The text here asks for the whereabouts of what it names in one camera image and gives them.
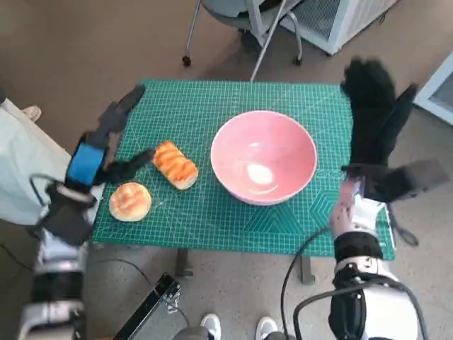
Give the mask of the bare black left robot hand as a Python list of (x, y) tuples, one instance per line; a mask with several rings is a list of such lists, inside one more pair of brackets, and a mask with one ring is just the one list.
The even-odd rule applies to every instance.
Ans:
[(128, 116), (143, 97), (145, 89), (145, 85), (138, 84), (120, 101), (110, 103), (98, 119), (98, 127), (82, 135), (67, 168), (64, 182), (69, 187), (87, 191), (103, 183), (129, 181), (152, 160), (155, 150), (148, 148), (128, 161), (105, 162), (110, 149), (110, 135), (125, 129)]

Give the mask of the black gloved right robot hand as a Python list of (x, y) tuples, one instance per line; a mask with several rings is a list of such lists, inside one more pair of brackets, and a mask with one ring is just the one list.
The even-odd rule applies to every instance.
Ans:
[(396, 94), (394, 80), (377, 59), (352, 59), (340, 85), (352, 112), (351, 164), (387, 166), (412, 111), (418, 85)]

